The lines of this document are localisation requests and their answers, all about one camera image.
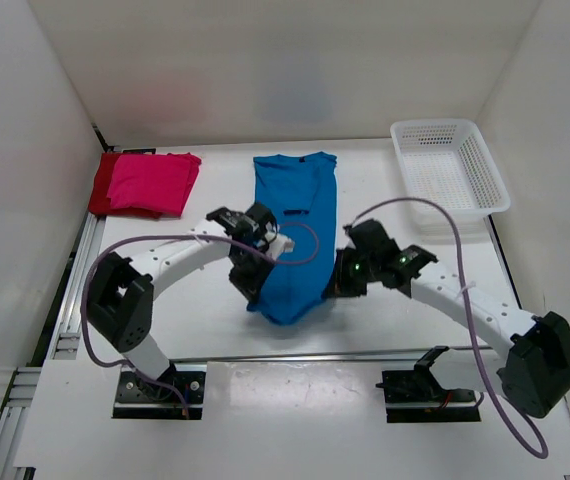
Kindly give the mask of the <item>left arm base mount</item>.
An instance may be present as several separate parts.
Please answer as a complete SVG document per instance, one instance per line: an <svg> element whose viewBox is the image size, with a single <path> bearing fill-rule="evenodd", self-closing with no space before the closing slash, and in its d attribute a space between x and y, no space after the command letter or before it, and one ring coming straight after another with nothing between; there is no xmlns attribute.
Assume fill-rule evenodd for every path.
<svg viewBox="0 0 570 480"><path fill-rule="evenodd" d="M132 369L119 372L112 407L114 419L192 420L202 419L207 367L205 364L176 363L174 387L181 392L186 407L172 391L151 385Z"/></svg>

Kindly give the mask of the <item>blue t-shirt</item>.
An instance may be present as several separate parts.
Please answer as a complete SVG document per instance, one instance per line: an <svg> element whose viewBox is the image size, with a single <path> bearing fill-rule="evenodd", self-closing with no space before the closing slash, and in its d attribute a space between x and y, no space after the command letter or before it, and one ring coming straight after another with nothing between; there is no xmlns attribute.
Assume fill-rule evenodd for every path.
<svg viewBox="0 0 570 480"><path fill-rule="evenodd" d="M279 257L258 302L248 306L274 324L295 324L323 302L335 261L336 166L337 157L325 152L254 159L255 200L294 241L294 250Z"/></svg>

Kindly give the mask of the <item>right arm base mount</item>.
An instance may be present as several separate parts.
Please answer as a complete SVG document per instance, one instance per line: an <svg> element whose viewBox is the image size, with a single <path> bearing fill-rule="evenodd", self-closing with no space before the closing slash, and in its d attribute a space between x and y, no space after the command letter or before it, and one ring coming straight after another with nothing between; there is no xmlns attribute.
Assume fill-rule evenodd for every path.
<svg viewBox="0 0 570 480"><path fill-rule="evenodd" d="M409 370L384 370L376 387L383 392L388 424L476 423L484 396L469 389L445 389L430 368L450 349L437 346Z"/></svg>

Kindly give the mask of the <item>pink t-shirt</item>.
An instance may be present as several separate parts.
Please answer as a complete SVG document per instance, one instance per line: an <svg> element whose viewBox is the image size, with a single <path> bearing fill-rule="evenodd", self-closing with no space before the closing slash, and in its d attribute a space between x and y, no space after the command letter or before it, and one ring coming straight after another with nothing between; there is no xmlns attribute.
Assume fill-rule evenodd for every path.
<svg viewBox="0 0 570 480"><path fill-rule="evenodd" d="M201 163L201 159L191 153L121 155L116 160L107 190L110 207L181 217Z"/></svg>

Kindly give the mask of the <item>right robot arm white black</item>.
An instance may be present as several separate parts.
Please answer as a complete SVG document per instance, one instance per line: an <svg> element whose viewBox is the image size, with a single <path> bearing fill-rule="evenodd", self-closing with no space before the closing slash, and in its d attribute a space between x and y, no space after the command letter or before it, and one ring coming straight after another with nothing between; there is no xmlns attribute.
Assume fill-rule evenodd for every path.
<svg viewBox="0 0 570 480"><path fill-rule="evenodd" d="M345 229L324 291L327 298L356 298L379 283L428 305L466 327L489 346L478 369L474 354L437 346L418 360L394 394L437 401L449 390L494 392L519 411L545 417L570 390L570 325L550 311L540 316L501 302L482 290L462 289L458 274L431 252L401 249L376 220Z"/></svg>

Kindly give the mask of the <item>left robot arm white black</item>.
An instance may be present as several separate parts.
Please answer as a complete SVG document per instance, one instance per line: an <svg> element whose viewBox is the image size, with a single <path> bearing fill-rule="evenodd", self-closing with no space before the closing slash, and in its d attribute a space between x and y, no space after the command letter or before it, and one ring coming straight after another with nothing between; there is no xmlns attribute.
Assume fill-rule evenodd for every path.
<svg viewBox="0 0 570 480"><path fill-rule="evenodd" d="M196 227L130 257L109 251L97 260L84 288L82 318L138 372L153 400L171 395L176 369L151 334L153 304L171 286L210 263L231 261L230 282L249 302L295 242L279 231L271 210L256 202L247 211L218 208Z"/></svg>

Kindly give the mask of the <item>dark red t-shirt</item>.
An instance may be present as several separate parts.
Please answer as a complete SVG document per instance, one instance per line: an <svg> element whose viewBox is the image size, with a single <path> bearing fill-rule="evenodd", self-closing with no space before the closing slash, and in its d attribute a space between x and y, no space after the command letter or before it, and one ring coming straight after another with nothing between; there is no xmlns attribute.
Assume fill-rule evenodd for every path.
<svg viewBox="0 0 570 480"><path fill-rule="evenodd" d="M94 176L93 188L89 199L88 211L96 216L107 216L112 214L108 189L111 183L113 170L118 153L103 153Z"/></svg>

